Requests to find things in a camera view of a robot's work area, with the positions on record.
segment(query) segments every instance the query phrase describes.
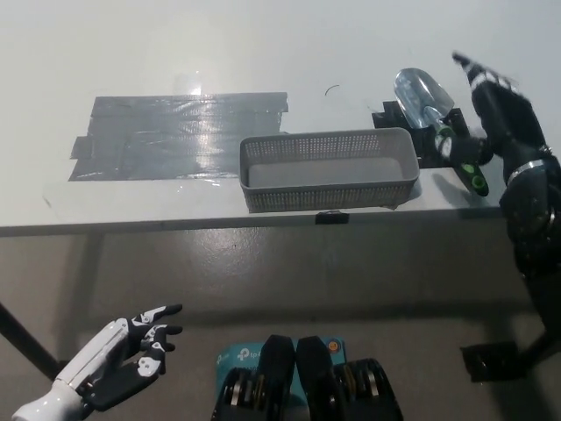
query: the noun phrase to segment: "table surface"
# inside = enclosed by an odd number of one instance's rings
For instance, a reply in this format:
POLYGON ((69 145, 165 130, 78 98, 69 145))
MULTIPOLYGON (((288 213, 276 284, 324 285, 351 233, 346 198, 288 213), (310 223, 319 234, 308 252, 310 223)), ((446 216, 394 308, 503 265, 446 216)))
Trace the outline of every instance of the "table surface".
MULTIPOLYGON (((249 214, 238 180, 67 182, 76 136, 96 96, 288 93, 286 132, 372 128, 405 67, 432 74, 479 125, 452 50, 519 82, 554 152, 561 152, 557 39, 561 4, 499 0, 100 0, 5 4, 0 122, 0 234, 93 229, 206 228, 313 221, 316 212, 249 214), (339 85, 328 96, 325 90, 339 85)), ((352 220, 426 211, 496 210, 470 197, 449 168, 423 170, 396 211, 351 210, 352 220)))

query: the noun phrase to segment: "floor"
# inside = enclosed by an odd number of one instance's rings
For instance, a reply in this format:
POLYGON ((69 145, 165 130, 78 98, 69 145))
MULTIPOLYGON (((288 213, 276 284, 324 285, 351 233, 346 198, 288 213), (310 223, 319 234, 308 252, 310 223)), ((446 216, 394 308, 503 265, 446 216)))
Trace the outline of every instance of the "floor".
MULTIPOLYGON (((105 323, 162 303, 185 332, 168 373, 92 420, 209 419, 229 344, 338 335, 384 366, 406 419, 561 419, 561 357, 527 380, 473 384, 459 348, 539 332, 502 221, 0 240, 0 299, 71 357, 105 323)), ((0 418, 49 387, 0 339, 0 418)))

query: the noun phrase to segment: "gray duct tape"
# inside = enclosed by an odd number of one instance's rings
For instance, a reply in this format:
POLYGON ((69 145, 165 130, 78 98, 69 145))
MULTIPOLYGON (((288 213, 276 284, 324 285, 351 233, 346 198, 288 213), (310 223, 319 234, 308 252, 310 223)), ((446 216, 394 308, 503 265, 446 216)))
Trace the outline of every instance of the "gray duct tape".
POLYGON ((287 109, 286 93, 97 98, 70 180, 238 176, 240 141, 278 134, 287 109))

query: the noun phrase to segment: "gray plastic basket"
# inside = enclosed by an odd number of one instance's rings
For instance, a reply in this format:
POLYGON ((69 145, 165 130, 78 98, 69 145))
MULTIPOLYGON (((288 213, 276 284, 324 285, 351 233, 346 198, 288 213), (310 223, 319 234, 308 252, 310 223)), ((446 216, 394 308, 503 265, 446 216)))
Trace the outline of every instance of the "gray plastic basket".
POLYGON ((419 176, 411 136, 399 128, 248 138, 240 148, 250 212, 394 207, 419 176))

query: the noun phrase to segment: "metal scoop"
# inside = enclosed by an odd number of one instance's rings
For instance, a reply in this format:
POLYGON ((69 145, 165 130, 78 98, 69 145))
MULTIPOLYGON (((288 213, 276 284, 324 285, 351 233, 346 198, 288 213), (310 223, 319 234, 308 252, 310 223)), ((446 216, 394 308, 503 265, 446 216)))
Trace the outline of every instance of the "metal scoop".
MULTIPOLYGON (((448 92, 420 68, 404 68, 398 73, 395 77, 394 91, 409 126, 412 129, 434 127, 437 133, 437 151, 445 159, 450 158, 451 146, 457 136, 443 121, 454 107, 454 100, 448 92)), ((455 169, 469 190, 480 196, 489 194, 489 187, 479 167, 462 164, 455 169)))
POLYGON ((395 96, 405 118, 413 129, 443 125, 454 100, 442 86, 420 68, 404 68, 395 77, 395 96))

